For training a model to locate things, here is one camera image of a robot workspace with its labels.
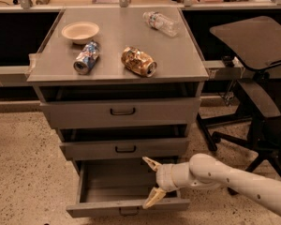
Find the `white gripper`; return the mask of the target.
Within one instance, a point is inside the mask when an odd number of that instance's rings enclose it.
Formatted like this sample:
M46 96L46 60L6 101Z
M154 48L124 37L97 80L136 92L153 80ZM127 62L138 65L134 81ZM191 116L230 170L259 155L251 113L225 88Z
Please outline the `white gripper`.
M142 205L143 209L154 206L166 196L167 192L190 187L192 174L188 162L161 165L149 157L143 157L142 159L156 172L156 182L159 186L152 188L148 198Z

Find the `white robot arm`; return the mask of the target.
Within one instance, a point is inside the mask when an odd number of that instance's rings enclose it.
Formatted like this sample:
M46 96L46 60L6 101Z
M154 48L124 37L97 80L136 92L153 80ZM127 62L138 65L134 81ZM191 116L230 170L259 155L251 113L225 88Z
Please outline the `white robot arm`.
M214 189L223 185L281 217L281 181L234 169L206 154L196 154L177 164L161 164L149 157L142 159L155 172L157 183L142 205L144 209L181 188Z

